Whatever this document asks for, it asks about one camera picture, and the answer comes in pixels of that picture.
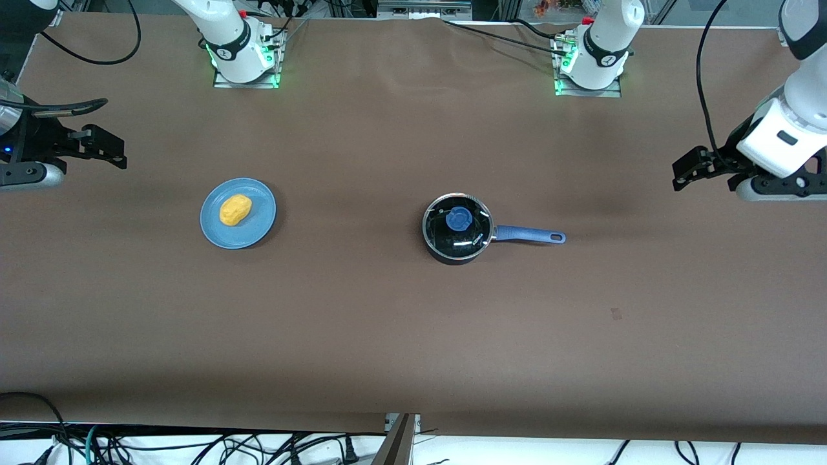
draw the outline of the saucepan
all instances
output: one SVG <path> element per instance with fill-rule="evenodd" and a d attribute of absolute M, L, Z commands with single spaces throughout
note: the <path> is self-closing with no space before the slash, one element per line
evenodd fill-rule
<path fill-rule="evenodd" d="M 422 218 L 428 252 L 448 265 L 474 260 L 493 241 L 563 244 L 566 234 L 549 229 L 494 225 L 491 212 L 468 194 L 445 194 L 431 202 Z"/>

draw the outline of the teal cable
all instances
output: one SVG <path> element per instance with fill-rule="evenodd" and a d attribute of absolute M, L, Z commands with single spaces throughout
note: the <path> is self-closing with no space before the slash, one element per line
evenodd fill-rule
<path fill-rule="evenodd" d="M 98 429 L 97 425 L 94 425 L 92 428 L 89 429 L 89 434 L 86 435 L 86 448 L 84 449 L 84 454 L 86 456 L 86 465 L 92 465 L 92 438 L 95 435 L 95 429 Z"/>

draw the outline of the blue plate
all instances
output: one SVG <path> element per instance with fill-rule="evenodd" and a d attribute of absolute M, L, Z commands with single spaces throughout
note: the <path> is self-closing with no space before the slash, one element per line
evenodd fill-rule
<path fill-rule="evenodd" d="M 218 219 L 224 202 L 235 194 L 244 194 L 253 201 L 250 214 L 235 226 Z M 275 221 L 275 197 L 261 181 L 235 178 L 213 189 L 201 207 L 201 231 L 213 244 L 226 249 L 240 249 L 259 242 Z"/>

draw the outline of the blue pot handle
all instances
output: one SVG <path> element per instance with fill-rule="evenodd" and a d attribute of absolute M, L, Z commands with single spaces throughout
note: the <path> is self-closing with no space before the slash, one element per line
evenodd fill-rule
<path fill-rule="evenodd" d="M 520 226 L 497 226 L 496 241 L 531 241 L 549 244 L 566 243 L 566 234 L 548 229 L 521 228 Z"/>

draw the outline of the tabletop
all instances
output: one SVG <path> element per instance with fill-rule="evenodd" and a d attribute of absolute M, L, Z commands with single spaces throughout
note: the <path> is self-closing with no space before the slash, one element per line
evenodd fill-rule
<path fill-rule="evenodd" d="M 115 58 L 131 22 L 50 34 Z M 642 29 L 623 97 L 573 98 L 543 52 L 439 20 L 310 21 L 271 90 L 213 89 L 187 17 L 141 26 L 122 65 L 43 40 L 26 64 L 40 103 L 109 98 L 63 123 L 124 139 L 129 168 L 69 160 L 58 189 L 2 195 L 3 390 L 78 421 L 352 431 L 415 411 L 444 434 L 827 438 L 827 205 L 672 191 L 671 163 L 708 143 L 699 30 Z M 795 68 L 775 31 L 713 30 L 719 141 Z M 198 213 L 242 176 L 278 218 L 223 250 Z M 568 242 L 443 265 L 420 223 L 449 192 Z"/>

